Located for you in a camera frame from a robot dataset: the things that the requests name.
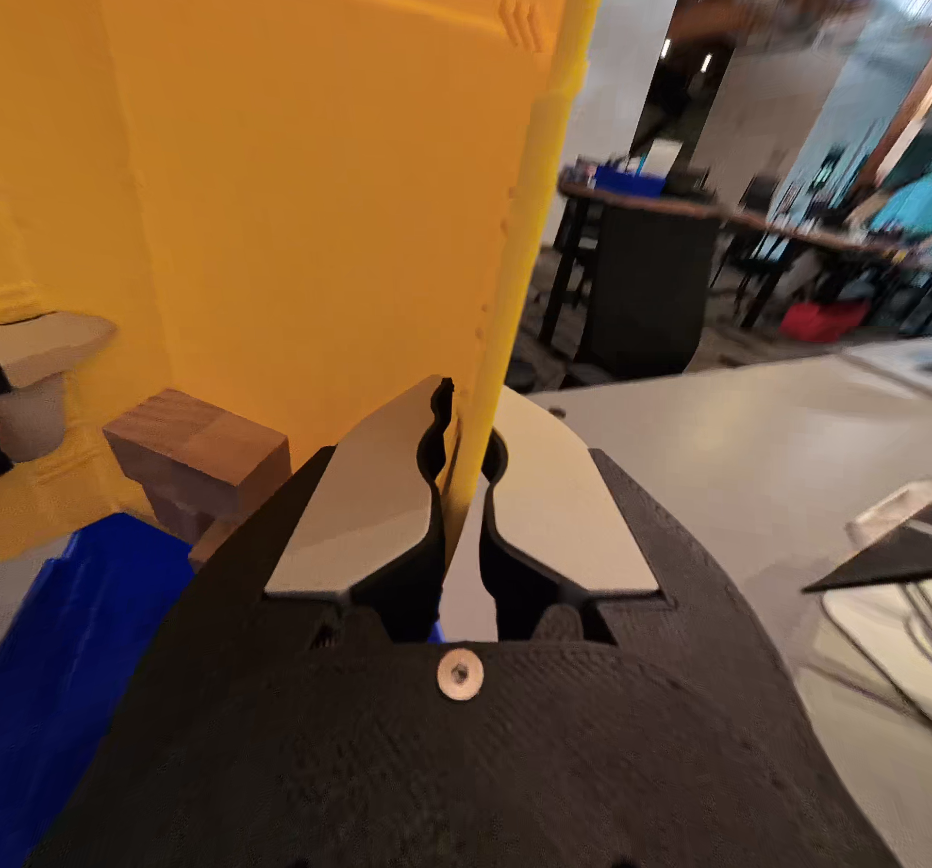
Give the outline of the blue plastic box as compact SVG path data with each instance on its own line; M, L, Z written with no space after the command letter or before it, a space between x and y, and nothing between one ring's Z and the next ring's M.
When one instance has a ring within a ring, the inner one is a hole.
M236 722L188 733L307 648L322 617L263 596L293 520L254 520L196 576L110 516L48 560L2 640L2 866L472 866L462 800L396 749L309 762Z

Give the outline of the round wooden background table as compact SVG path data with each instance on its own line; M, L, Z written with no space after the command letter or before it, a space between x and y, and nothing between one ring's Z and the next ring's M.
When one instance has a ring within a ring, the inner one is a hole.
M561 258L553 279L549 299L542 317L538 335L541 344L549 347L553 341L556 325L565 303L567 288L576 264L576 257L583 229L587 223L589 203L622 210L640 210L654 214L667 214L695 220L716 220L719 225L732 225L775 236L784 248L778 261L767 273L740 323L740 328L750 330L757 324L767 303L771 300L780 280L791 268L795 258L806 249L839 254L849 262L859 264L882 263L892 268L922 271L918 253L894 244L858 244L850 238L824 232L804 232L799 227L769 222L762 215L747 211L731 211L723 206L701 205L670 197L638 197L620 195L609 190L592 187L576 179L572 168L561 169L556 185L557 192L565 197L564 216L557 231L554 247Z

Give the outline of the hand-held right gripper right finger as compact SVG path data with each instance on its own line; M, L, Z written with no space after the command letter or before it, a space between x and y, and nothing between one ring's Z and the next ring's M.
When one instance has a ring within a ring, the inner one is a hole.
M479 566L499 641L529 640L547 610L651 599L660 585L587 445L503 387L485 456Z

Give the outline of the black mesh office chair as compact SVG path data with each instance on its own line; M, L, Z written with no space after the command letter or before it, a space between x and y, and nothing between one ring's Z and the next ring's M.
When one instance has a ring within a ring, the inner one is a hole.
M684 373L700 343L720 219L607 207L564 387Z

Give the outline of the red bag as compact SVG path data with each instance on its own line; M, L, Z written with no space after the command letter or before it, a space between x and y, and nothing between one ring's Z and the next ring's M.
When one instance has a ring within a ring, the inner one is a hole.
M833 344L858 328L869 309L868 300L794 303L783 316L778 333L794 341Z

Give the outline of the yellow plastic box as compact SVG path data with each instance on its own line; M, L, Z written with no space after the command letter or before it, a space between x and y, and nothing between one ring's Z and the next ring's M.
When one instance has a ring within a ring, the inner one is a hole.
M2 323L99 315L2 559L149 512L101 429L174 388L293 464L430 374L460 537L600 0L2 0Z

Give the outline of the black edged panel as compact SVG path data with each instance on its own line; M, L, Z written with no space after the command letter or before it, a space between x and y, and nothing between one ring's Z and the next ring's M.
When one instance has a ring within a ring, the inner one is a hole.
M923 582L931 578L931 525L907 520L861 549L821 579L801 589L820 593L881 585Z

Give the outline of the pile of wooden cubes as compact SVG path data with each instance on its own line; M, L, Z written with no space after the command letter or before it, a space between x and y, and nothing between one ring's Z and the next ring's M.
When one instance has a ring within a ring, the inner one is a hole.
M102 432L195 572L293 474L286 435L173 388Z

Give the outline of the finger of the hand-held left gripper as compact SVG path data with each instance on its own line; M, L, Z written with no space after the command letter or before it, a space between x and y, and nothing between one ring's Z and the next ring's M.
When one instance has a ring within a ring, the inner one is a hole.
M1 461L52 454L65 436L65 374L104 348L117 326L52 312L1 326Z

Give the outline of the small blue bin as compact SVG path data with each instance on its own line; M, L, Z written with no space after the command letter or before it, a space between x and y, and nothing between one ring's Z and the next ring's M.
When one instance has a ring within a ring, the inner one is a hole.
M617 196L648 199L658 198L666 186L665 176L631 173L609 164L597 166L593 181L598 191Z

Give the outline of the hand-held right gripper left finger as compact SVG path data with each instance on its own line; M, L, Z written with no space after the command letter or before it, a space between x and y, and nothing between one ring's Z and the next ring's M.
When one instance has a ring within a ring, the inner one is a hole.
M366 607L391 641L429 639L446 574L437 480L448 460L454 386L449 377L428 376L343 437L265 598Z

